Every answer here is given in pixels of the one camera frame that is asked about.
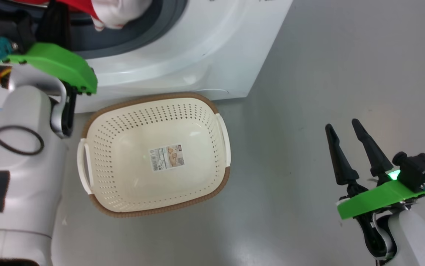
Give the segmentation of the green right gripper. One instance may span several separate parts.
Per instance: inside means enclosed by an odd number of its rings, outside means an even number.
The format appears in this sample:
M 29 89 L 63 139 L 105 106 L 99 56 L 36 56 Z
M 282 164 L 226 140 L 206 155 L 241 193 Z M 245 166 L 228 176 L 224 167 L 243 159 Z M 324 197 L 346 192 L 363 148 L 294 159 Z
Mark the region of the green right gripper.
M 371 165 L 372 176 L 379 178 L 387 176 L 387 172 L 393 169 L 393 164 L 358 119 L 352 120 L 352 126 L 358 140 L 364 146 Z M 341 150 L 340 139 L 333 126 L 327 124 L 325 132 L 336 183 L 338 185 L 356 184 L 359 175 L 350 166 L 344 152 Z M 417 198 L 421 195 L 425 195 L 424 190 L 413 192 L 400 181 L 394 180 L 340 202 L 337 205 L 337 211 L 341 219 L 349 219 L 408 199 Z

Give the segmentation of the basket product label sticker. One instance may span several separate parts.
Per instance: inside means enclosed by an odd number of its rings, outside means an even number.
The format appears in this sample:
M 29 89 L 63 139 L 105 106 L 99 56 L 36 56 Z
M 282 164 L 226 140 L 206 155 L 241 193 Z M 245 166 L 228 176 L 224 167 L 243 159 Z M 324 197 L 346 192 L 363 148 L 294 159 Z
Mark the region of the basket product label sticker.
M 181 144 L 150 149 L 148 155 L 153 172 L 170 170 L 185 165 Z

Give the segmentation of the white front-load washing machine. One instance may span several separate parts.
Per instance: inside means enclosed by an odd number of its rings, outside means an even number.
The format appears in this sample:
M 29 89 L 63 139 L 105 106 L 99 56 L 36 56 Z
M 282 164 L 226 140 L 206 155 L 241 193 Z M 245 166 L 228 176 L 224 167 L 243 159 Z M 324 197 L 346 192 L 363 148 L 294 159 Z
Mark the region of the white front-load washing machine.
M 131 98 L 195 92 L 245 98 L 293 0 L 153 0 L 122 29 L 97 31 L 89 14 L 70 15 L 72 50 L 98 78 L 76 113 Z

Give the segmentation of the red and white garment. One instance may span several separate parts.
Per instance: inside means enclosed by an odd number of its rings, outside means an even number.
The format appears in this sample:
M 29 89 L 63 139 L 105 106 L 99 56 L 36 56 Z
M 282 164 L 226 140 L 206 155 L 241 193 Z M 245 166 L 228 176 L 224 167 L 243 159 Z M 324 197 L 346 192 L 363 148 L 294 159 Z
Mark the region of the red and white garment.
M 122 29 L 141 17 L 153 0 L 57 0 L 75 10 L 89 14 L 95 29 Z

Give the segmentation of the cream laundry basket brown rim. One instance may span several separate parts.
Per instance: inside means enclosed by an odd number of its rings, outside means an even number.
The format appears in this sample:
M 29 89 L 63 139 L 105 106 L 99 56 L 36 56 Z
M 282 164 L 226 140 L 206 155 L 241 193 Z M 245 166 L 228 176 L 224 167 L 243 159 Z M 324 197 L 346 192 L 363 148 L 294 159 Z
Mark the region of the cream laundry basket brown rim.
M 148 152 L 181 144 L 182 167 L 153 172 Z M 196 93 L 149 96 L 94 113 L 77 149 L 81 184 L 97 209 L 127 218 L 209 200 L 226 186 L 231 144 L 218 108 Z

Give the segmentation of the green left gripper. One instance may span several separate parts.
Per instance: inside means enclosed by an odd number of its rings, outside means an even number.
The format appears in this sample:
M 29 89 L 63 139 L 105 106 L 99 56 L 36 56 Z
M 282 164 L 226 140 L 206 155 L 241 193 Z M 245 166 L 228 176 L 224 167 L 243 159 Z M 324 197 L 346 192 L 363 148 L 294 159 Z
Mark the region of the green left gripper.
M 37 42 L 24 54 L 10 54 L 12 63 L 32 67 L 74 86 L 80 93 L 96 94 L 98 79 L 91 66 L 71 48 L 69 7 L 50 0 L 37 26 Z

